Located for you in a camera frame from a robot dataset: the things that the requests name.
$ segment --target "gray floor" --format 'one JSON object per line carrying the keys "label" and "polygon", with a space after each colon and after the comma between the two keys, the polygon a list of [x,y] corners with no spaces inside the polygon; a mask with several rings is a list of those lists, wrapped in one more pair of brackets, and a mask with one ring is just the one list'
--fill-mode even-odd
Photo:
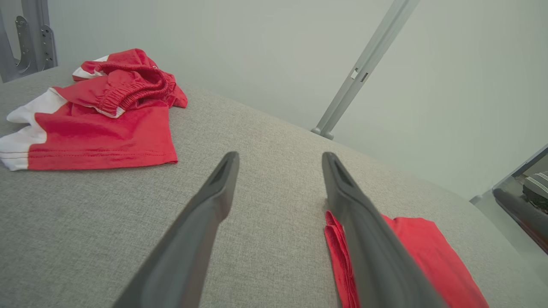
{"label": "gray floor", "polygon": [[[517,181],[506,183],[504,190],[515,195],[521,195],[521,184]],[[476,207],[489,218],[548,286],[548,254],[540,249],[512,217],[497,204],[492,193],[484,194],[483,198],[476,203]]]}

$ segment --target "red garment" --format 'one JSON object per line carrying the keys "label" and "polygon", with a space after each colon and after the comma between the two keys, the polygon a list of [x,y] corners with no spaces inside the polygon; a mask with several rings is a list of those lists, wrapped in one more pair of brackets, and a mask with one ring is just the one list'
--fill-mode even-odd
{"label": "red garment", "polygon": [[[384,215],[383,218],[449,307],[489,307],[468,269],[434,222],[423,218],[392,220]],[[342,306],[359,307],[343,227],[330,211],[326,212],[326,223],[324,233]]]}
{"label": "red garment", "polygon": [[0,138],[10,169],[106,169],[176,163],[168,109],[186,107],[173,75],[140,49],[86,61],[79,81],[52,87],[8,115],[27,123]]}

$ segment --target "red fabric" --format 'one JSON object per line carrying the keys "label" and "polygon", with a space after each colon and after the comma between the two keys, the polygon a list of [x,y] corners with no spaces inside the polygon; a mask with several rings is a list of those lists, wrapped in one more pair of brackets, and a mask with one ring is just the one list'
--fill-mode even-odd
{"label": "red fabric", "polygon": [[[106,75],[54,87],[68,102],[54,113],[35,114],[47,140],[30,146],[28,169],[176,163],[168,109],[186,107],[187,98],[173,75],[155,66],[140,49],[112,54],[106,62],[84,62],[82,69]],[[113,118],[118,107],[125,112]]]}
{"label": "red fabric", "polygon": [[[383,218],[449,307],[489,307],[435,223],[423,218]],[[326,212],[326,223],[324,233],[342,306],[359,307],[343,228],[330,211]]]}

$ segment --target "metal bracket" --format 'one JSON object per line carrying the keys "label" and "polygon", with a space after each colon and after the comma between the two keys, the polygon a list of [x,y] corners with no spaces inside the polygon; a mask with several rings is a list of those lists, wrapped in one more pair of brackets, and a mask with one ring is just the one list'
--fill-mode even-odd
{"label": "metal bracket", "polygon": [[17,35],[19,38],[19,47],[21,48],[21,60],[17,63],[19,75],[26,76],[38,71],[36,66],[36,54],[32,45],[31,32],[28,22],[23,16],[17,16],[15,19]]}
{"label": "metal bracket", "polygon": [[42,49],[44,53],[44,70],[57,66],[57,53],[55,52],[55,40],[53,30],[48,25],[40,27],[42,32]]}

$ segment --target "gray fabric surface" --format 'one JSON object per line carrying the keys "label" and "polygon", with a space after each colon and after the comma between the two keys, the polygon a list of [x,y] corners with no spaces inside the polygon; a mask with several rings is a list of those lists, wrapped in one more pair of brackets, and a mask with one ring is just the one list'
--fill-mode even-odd
{"label": "gray fabric surface", "polygon": [[[51,85],[52,69],[0,86],[0,118]],[[228,151],[241,166],[221,224],[202,307],[336,307],[323,235],[321,154],[333,151],[384,214],[433,220],[492,307],[541,307],[548,290],[469,202],[333,141],[182,85],[172,108],[176,165],[84,171],[0,168],[0,303],[109,307]],[[0,134],[21,125],[0,121]]]}

